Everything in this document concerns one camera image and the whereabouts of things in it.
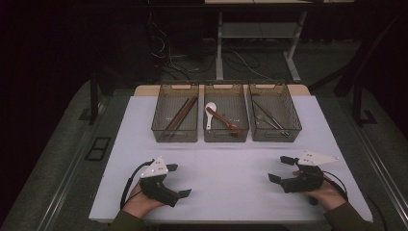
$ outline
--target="person's hand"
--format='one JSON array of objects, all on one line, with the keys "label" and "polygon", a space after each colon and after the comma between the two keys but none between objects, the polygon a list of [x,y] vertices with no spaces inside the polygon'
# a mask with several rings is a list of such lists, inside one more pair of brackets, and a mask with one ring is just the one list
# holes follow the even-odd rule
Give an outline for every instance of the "person's hand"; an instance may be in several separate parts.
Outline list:
[{"label": "person's hand", "polygon": [[123,206],[123,211],[137,218],[144,218],[150,211],[165,204],[147,197],[140,188],[140,182],[130,192],[128,201]]},{"label": "person's hand", "polygon": [[[293,175],[298,176],[300,173],[300,171],[294,171]],[[333,210],[346,203],[342,195],[327,181],[323,181],[323,184],[319,189],[305,192],[305,194],[318,200],[320,205],[326,211]]]}]

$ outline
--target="silver fork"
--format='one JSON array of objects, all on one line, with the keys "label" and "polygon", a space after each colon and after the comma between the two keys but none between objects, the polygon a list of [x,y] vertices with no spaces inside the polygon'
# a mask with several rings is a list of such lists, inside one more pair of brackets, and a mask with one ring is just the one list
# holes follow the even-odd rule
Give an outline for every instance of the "silver fork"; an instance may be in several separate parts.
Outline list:
[{"label": "silver fork", "polygon": [[[272,126],[274,129],[278,129],[278,130],[280,129],[280,128],[277,127],[275,124],[273,124],[273,123],[271,123],[270,121],[268,121],[267,119],[265,119],[263,115],[255,114],[255,117],[258,118],[260,121],[263,121],[263,122],[269,124],[269,125]],[[284,135],[284,136],[287,137],[287,138],[289,137],[289,133],[287,133],[287,132],[283,132],[283,131],[282,131],[281,134]]]}]

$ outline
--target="dark sleeve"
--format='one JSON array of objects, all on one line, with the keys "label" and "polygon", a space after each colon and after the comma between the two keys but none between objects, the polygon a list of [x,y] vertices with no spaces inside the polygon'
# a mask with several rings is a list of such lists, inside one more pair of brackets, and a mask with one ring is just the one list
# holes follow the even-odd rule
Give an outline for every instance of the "dark sleeve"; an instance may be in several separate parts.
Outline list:
[{"label": "dark sleeve", "polygon": [[136,218],[124,211],[117,213],[114,222],[105,231],[140,231],[144,222],[141,218]]},{"label": "dark sleeve", "polygon": [[345,203],[334,210],[324,214],[333,230],[336,231],[382,231],[382,227],[374,223],[365,221],[351,206]]}]

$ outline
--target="floor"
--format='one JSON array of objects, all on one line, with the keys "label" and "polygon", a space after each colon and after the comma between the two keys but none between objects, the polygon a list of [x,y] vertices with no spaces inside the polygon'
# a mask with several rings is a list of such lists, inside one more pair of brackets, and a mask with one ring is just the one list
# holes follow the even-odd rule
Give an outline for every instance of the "floor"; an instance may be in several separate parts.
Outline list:
[{"label": "floor", "polygon": [[[201,59],[189,59],[174,51],[172,63],[161,72],[161,79],[215,79],[215,47],[206,41]],[[223,44],[224,79],[270,78],[291,83],[282,52],[285,40],[227,40]],[[345,65],[359,47],[357,41],[301,42],[294,54],[301,83],[310,86]],[[408,195],[408,142],[381,109],[369,91],[364,90],[363,109],[369,110],[375,124],[363,128],[351,117],[351,93],[336,97],[334,80],[311,92],[335,136],[338,146],[373,213],[374,222],[382,217],[388,230],[407,230],[403,218]],[[116,90],[113,96],[99,95],[99,114],[89,125],[89,83],[83,85],[65,111],[64,117],[44,149],[32,175],[9,213],[1,230],[102,230],[106,224],[88,219],[93,199],[109,160],[110,150],[134,90]],[[95,138],[111,141],[102,161],[85,160]],[[330,230],[327,224],[162,225],[159,230]]]}]

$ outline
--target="person's arm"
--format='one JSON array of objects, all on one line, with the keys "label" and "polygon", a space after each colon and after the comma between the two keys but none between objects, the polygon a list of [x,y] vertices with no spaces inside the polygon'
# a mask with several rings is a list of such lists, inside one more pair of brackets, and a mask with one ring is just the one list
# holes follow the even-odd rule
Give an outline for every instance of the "person's arm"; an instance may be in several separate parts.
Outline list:
[{"label": "person's arm", "polygon": [[123,209],[117,213],[114,222],[105,231],[139,231],[143,228],[144,216],[163,205],[162,202],[144,195],[138,183],[132,189]]},{"label": "person's arm", "polygon": [[315,198],[326,211],[324,217],[335,231],[380,231],[382,227],[364,220],[342,195],[328,182],[305,194]]}]

